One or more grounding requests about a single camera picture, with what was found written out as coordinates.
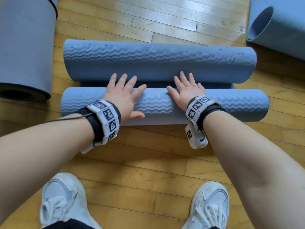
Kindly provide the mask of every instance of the shoelace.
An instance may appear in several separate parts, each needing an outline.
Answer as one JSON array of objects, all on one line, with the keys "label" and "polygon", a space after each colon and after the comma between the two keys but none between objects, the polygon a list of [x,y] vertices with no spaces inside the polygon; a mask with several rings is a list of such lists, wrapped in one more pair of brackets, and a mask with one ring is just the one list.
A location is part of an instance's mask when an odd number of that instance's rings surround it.
[{"label": "shoelace", "polygon": [[45,227],[63,220],[67,201],[63,196],[50,198],[43,202],[40,208],[40,222]]},{"label": "shoelace", "polygon": [[220,204],[207,204],[204,207],[202,207],[201,204],[198,204],[195,210],[198,213],[200,221],[202,221],[202,223],[204,223],[204,226],[206,226],[207,228],[225,228],[227,216],[223,212]]}]

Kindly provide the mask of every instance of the white sneaker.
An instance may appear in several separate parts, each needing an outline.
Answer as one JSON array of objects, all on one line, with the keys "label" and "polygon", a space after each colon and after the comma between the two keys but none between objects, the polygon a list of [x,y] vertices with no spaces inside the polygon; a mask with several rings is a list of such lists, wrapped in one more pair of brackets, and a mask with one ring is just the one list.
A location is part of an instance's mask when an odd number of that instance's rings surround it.
[{"label": "white sneaker", "polygon": [[229,195],[218,182],[207,182],[195,193],[188,220],[182,229],[225,229],[229,217]]},{"label": "white sneaker", "polygon": [[58,173],[44,186],[40,222],[44,228],[69,219],[102,229],[88,211],[86,192],[78,178],[71,173]]}]

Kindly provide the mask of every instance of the textured mat surface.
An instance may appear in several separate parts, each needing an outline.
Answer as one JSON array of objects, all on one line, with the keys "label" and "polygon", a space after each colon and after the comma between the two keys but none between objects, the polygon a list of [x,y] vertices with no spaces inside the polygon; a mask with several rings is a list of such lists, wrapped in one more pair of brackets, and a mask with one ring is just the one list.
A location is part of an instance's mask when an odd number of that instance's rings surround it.
[{"label": "textured mat surface", "polygon": [[0,97],[50,98],[57,0],[1,0]]},{"label": "textured mat surface", "polygon": [[251,0],[247,41],[305,60],[305,0]]},{"label": "textured mat surface", "polygon": [[[61,100],[62,114],[74,113],[101,99],[105,90],[106,88],[67,88]],[[268,97],[258,89],[206,89],[206,93],[243,122],[259,121],[269,109]],[[143,112],[145,118],[132,119],[123,125],[187,124],[185,112],[175,104],[164,88],[147,88],[136,102],[134,109]]]},{"label": "textured mat surface", "polygon": [[63,56],[74,81],[108,81],[115,72],[139,81],[173,81],[181,70],[197,82],[243,83],[256,65],[249,47],[67,40]]}]

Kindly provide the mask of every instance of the left hand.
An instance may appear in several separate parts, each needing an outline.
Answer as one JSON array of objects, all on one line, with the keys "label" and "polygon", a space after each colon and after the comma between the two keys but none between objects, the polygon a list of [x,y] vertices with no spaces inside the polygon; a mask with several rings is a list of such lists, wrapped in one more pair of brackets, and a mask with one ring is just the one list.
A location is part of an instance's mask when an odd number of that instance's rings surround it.
[{"label": "left hand", "polygon": [[146,89],[146,84],[141,85],[134,92],[132,92],[132,88],[137,81],[137,77],[132,77],[125,85],[126,79],[127,74],[123,74],[118,83],[115,85],[116,73],[114,73],[110,78],[106,92],[103,96],[103,100],[108,100],[117,106],[122,117],[121,123],[129,119],[145,117],[142,112],[133,111],[133,107],[137,99]]}]

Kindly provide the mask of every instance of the black wire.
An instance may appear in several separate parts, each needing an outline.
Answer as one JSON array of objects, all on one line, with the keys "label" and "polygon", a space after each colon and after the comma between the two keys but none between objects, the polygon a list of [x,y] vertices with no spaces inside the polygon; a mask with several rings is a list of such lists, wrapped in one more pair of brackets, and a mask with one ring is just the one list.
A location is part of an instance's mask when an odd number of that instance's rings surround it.
[{"label": "black wire", "polygon": [[76,120],[76,119],[80,119],[80,118],[83,118],[83,117],[88,117],[88,116],[91,116],[93,114],[93,112],[87,114],[87,115],[83,115],[83,116],[80,116],[80,117],[72,117],[72,118],[64,118],[64,119],[56,119],[56,120],[51,120],[51,121],[47,121],[45,123],[49,123],[49,122],[55,122],[55,121],[67,121],[67,120]]}]

